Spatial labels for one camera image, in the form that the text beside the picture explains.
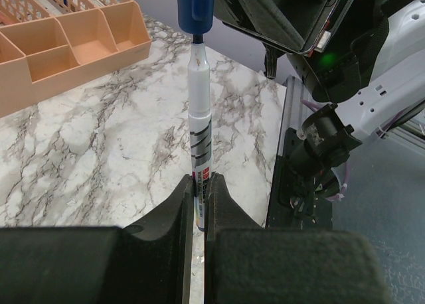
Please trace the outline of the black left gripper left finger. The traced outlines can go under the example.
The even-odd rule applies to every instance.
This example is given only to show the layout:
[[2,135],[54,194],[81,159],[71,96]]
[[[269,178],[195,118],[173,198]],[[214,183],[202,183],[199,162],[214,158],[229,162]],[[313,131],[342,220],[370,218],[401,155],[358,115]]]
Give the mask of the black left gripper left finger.
[[193,180],[132,224],[1,229],[2,303],[187,303]]

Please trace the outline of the blue pen cap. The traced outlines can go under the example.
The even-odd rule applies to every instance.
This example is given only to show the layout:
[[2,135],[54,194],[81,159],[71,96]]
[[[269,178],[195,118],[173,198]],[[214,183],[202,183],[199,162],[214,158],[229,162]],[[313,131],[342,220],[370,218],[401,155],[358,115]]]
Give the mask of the blue pen cap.
[[203,35],[213,25],[214,0],[177,0],[179,28],[191,35]]

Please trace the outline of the white marker blue end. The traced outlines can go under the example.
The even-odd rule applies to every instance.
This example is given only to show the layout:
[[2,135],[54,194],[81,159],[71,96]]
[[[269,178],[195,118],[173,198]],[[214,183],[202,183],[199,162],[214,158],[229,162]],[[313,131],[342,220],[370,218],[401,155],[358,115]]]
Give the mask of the white marker blue end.
[[212,112],[210,65],[202,35],[194,35],[188,63],[189,141],[194,180],[196,225],[205,231],[207,186],[211,177]]

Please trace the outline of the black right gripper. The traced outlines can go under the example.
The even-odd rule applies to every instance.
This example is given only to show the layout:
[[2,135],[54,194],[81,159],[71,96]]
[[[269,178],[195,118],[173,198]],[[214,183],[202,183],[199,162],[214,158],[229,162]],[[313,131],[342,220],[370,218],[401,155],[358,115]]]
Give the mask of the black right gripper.
[[308,54],[338,28],[354,0],[215,0],[226,26],[278,50]]

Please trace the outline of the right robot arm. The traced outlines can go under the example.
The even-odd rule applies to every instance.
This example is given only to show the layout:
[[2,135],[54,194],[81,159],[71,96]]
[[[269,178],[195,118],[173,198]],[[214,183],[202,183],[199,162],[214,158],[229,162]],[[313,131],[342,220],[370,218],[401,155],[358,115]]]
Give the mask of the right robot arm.
[[264,73],[287,56],[313,99],[338,104],[369,85],[390,18],[413,0],[215,0],[226,26],[259,40]]

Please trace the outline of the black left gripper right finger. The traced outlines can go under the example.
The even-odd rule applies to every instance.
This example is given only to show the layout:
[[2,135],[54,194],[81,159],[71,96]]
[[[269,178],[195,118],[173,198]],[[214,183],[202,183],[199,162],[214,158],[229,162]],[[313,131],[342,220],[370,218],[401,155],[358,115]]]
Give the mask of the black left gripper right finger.
[[362,235],[263,228],[219,173],[206,202],[205,303],[391,302],[379,259]]

